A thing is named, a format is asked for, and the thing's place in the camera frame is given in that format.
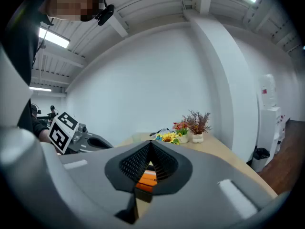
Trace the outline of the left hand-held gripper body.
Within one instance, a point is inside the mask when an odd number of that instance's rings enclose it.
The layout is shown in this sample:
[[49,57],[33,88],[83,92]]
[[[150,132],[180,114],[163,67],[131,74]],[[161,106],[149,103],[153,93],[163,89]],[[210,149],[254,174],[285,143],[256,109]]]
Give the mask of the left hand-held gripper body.
[[86,125],[79,123],[67,112],[55,116],[49,129],[49,139],[61,154],[65,154],[69,145],[76,144],[86,134]]

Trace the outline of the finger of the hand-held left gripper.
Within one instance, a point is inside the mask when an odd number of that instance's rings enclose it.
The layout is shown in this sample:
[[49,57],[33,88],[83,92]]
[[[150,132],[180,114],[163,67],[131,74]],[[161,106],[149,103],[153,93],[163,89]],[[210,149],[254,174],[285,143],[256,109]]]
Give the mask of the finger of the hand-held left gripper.
[[113,147],[113,145],[99,135],[87,133],[86,143],[93,147]]
[[86,143],[81,145],[79,152],[82,153],[95,152],[110,148],[113,148],[113,146],[108,143],[102,142],[101,140],[87,140]]

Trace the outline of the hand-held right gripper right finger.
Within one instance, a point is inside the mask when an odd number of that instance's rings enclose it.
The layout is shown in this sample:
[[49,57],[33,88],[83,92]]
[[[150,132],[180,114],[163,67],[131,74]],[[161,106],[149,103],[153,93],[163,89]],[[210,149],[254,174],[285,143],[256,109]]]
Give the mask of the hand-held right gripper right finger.
[[278,208],[261,185],[223,159],[153,141],[170,163],[154,187],[141,229],[259,229]]

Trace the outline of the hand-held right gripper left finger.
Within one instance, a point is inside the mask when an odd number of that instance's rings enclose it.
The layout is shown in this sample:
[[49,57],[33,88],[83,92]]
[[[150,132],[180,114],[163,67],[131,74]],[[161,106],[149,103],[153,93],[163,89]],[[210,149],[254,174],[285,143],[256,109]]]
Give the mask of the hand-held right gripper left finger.
[[136,219],[136,185],[149,164],[150,141],[107,150],[61,156],[73,188],[74,207],[86,229],[151,229]]

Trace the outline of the person's left forearm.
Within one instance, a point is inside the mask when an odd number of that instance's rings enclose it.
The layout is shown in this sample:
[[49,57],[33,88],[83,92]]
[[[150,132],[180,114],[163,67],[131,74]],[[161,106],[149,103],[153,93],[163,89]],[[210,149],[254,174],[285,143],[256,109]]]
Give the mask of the person's left forearm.
[[49,139],[49,129],[43,126],[34,116],[31,117],[33,133],[40,142],[51,143]]

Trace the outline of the colourful flowers in white pot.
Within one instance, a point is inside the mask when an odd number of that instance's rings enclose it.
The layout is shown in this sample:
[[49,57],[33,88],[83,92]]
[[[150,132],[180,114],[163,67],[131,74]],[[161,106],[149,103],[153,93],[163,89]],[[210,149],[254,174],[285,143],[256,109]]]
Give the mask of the colourful flowers in white pot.
[[178,135],[178,140],[181,144],[186,144],[188,142],[188,125],[185,121],[174,122],[173,130]]

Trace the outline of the yellow sunflower bunch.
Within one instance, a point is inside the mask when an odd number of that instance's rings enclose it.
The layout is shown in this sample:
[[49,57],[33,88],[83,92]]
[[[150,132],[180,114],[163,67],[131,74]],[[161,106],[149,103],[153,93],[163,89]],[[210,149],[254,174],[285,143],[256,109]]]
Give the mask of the yellow sunflower bunch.
[[179,135],[176,134],[175,132],[168,132],[165,134],[157,134],[155,140],[156,141],[161,141],[161,142],[166,142],[166,143],[171,143],[174,145],[180,145],[180,140],[179,140]]

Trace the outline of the red-brown plant in white pot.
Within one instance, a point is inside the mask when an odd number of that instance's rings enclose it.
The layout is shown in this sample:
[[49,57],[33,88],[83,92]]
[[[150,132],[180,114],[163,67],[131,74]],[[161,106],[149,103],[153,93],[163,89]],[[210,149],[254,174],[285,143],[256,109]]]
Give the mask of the red-brown plant in white pot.
[[203,133],[208,133],[212,129],[208,122],[210,120],[210,112],[201,114],[200,111],[189,110],[190,114],[183,115],[183,120],[186,122],[188,129],[192,133],[193,143],[202,143],[204,141]]

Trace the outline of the orange packet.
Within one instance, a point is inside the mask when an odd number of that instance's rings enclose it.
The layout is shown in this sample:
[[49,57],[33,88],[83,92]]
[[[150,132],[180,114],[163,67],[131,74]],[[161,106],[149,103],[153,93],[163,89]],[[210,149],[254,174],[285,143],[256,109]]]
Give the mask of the orange packet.
[[136,187],[140,190],[152,193],[154,186],[158,184],[155,171],[146,170]]

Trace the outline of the bin with black bag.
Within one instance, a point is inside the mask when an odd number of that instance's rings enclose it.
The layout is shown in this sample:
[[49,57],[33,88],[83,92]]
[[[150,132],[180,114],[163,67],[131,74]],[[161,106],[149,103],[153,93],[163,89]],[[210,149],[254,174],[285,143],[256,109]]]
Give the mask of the bin with black bag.
[[256,148],[253,153],[251,168],[256,172],[261,172],[266,165],[270,152],[265,148]]

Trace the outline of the crumpled clear plastic bag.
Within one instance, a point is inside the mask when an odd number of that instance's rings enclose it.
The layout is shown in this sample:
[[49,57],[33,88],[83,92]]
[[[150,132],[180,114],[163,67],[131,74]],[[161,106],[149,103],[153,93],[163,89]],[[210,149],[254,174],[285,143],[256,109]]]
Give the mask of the crumpled clear plastic bag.
[[168,133],[168,132],[170,132],[171,130],[170,129],[168,129],[168,128],[163,128],[163,129],[160,129],[159,131],[157,131],[157,132],[153,132],[153,133],[150,133],[150,137],[156,137],[158,134],[161,134],[161,135],[163,135],[163,134],[166,134],[166,133]]

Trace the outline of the white water dispenser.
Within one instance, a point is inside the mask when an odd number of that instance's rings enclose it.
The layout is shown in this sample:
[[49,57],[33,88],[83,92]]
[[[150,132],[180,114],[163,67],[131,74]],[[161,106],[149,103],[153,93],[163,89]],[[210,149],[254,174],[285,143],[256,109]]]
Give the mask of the white water dispenser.
[[265,148],[270,156],[265,159],[266,166],[275,155],[277,143],[280,140],[282,129],[281,107],[263,109],[260,112],[260,129],[258,136],[258,148]]

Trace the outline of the person's dark clothed torso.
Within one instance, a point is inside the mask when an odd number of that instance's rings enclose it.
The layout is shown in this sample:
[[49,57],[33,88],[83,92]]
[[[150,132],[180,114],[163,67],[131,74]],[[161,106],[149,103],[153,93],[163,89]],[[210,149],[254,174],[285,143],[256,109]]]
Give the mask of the person's dark clothed torso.
[[52,26],[50,21],[51,0],[3,0],[1,9],[7,9],[4,14],[6,26],[0,33],[3,49],[24,81],[25,86],[16,86],[10,93],[10,107],[16,107],[17,125],[20,128],[33,131],[30,97],[23,96],[29,90],[31,68],[35,60],[39,42],[41,23]]

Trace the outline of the large rectangular ceiling light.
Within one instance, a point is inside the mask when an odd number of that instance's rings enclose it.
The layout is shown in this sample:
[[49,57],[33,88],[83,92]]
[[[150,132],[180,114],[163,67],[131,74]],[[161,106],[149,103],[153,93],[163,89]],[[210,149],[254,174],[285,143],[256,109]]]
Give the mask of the large rectangular ceiling light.
[[43,27],[40,27],[39,37],[44,40],[47,40],[49,42],[52,42],[58,46],[61,46],[63,48],[67,48],[70,43],[69,39],[66,39],[65,37],[57,35],[56,33],[51,32],[50,30],[45,29]]

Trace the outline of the clear water dispenser bottle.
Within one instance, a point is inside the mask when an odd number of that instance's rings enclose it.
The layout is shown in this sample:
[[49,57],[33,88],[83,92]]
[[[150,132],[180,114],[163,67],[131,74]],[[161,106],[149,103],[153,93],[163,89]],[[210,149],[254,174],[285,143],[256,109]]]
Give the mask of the clear water dispenser bottle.
[[275,79],[272,74],[265,74],[259,78],[261,96],[264,109],[277,106],[277,92]]

